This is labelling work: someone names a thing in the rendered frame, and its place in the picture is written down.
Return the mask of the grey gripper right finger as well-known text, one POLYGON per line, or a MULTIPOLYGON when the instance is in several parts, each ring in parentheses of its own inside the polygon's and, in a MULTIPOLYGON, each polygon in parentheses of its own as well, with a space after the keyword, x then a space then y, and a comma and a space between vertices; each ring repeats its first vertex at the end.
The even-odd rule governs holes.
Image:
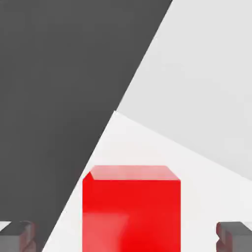
POLYGON ((218 222, 216 234, 216 252, 252 252, 252 222, 218 222))

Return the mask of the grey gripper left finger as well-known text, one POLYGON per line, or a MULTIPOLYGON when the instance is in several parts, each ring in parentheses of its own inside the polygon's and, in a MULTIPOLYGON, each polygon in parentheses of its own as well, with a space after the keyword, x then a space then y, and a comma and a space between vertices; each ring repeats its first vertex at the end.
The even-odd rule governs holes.
POLYGON ((0 252, 36 252, 34 223, 0 221, 0 252))

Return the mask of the small red cube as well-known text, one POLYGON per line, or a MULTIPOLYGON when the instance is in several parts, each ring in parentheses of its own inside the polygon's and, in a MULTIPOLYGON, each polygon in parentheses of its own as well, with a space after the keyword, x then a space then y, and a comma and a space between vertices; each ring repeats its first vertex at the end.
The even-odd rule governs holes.
POLYGON ((181 181, 168 167, 96 165, 82 187, 82 252, 181 252, 181 181))

